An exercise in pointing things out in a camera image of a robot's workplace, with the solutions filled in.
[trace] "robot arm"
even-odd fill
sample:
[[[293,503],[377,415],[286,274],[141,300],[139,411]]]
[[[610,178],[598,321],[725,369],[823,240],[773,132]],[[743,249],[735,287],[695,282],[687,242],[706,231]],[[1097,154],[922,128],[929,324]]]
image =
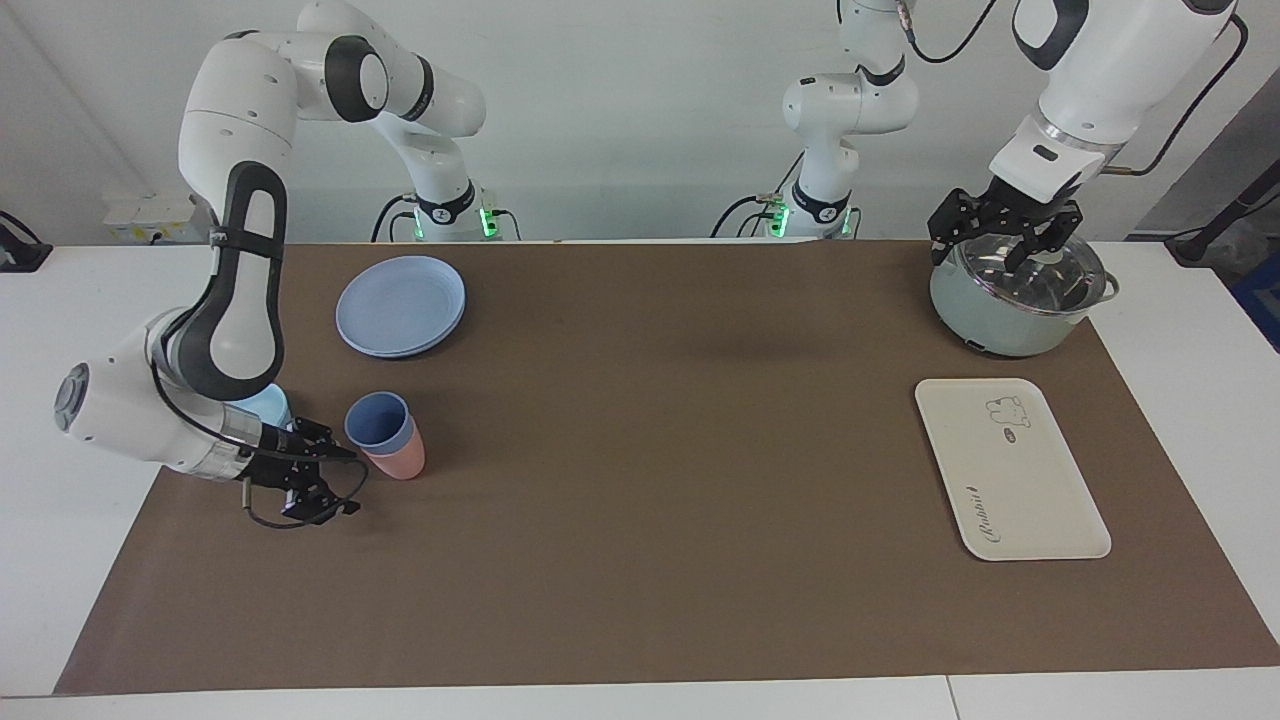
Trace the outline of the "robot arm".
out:
[[[298,15],[298,32],[355,33],[369,42],[387,68],[389,87],[384,111],[372,118],[372,126],[408,168],[424,238],[484,240],[489,234],[479,211],[484,191],[477,191],[462,151],[451,140],[471,137],[484,126],[480,88],[404,50],[369,15],[342,1],[310,3]],[[317,105],[324,109],[323,102]]]
[[[1048,87],[991,163],[987,191],[951,195],[929,218],[933,261],[986,233],[1021,236],[1006,259],[1053,251],[1083,219],[1071,195],[1097,177],[1146,113],[1221,35],[1236,0],[1019,0],[1014,36]]]
[[[919,106],[895,0],[841,0],[840,9],[841,45],[856,69],[801,78],[782,100],[787,126],[804,141],[804,165],[786,193],[788,236],[836,233],[859,165],[846,136],[900,131]]]
[[[73,439],[120,455],[284,489],[284,514],[317,524],[358,503],[329,491],[308,459],[355,455],[323,425],[274,428],[225,402],[264,389],[284,360],[276,306],[294,126],[394,113],[399,123],[474,135],[484,99],[346,3],[308,4],[298,28],[236,33],[210,50],[178,140],[179,169],[214,219],[209,283],[192,307],[73,368],[55,420]]]

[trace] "blue container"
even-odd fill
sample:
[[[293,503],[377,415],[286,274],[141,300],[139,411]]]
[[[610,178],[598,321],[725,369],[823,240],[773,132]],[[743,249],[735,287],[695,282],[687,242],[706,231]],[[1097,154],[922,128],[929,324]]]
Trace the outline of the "blue container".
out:
[[[1231,287],[1235,301],[1280,351],[1280,252],[1262,261]]]

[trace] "light blue bowl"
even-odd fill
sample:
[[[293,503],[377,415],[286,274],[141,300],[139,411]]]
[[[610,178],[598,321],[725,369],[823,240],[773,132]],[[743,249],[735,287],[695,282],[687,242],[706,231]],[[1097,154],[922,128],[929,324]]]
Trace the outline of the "light blue bowl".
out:
[[[259,420],[276,428],[283,428],[293,421],[293,414],[289,413],[289,400],[280,386],[275,383],[266,386],[266,389],[253,397],[236,400],[230,405],[252,413],[257,415]]]

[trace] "white table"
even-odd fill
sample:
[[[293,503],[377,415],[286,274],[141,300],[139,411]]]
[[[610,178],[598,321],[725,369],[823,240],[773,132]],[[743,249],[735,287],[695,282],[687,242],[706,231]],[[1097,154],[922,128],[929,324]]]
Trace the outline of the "white table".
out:
[[[1280,357],[1208,270],[1155,245],[1096,247],[1124,283],[1093,314],[1098,333],[1280,637]],[[54,392],[81,359],[189,304],[207,268],[202,247],[63,247],[37,274],[0,275],[0,717],[1280,717],[1280,667],[14,698],[51,692],[155,477],[64,438]]]

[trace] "stacked cups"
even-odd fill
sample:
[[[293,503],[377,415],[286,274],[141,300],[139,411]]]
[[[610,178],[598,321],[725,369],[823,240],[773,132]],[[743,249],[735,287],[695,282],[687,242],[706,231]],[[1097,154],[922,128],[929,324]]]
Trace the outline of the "stacked cups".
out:
[[[426,450],[408,404],[394,392],[374,392],[361,397],[347,411],[347,437],[379,470],[397,480],[422,473]]]

